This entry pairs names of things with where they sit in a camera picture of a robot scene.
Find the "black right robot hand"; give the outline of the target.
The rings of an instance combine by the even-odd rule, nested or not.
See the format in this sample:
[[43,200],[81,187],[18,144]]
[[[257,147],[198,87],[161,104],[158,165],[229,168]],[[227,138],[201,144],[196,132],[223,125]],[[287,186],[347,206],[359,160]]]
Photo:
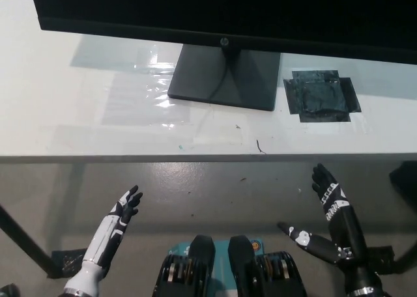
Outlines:
[[321,163],[313,168],[312,188],[317,193],[328,224],[330,238],[279,222],[278,228],[302,250],[339,269],[366,268],[369,255],[353,205],[340,183]]

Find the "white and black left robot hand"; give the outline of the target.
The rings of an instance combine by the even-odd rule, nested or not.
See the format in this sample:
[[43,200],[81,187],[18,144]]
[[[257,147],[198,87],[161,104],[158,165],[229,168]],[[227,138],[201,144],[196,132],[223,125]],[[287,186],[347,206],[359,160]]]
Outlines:
[[83,261],[91,262],[107,271],[120,246],[127,226],[138,213],[138,205],[143,196],[138,186],[130,188],[115,203],[97,228]]

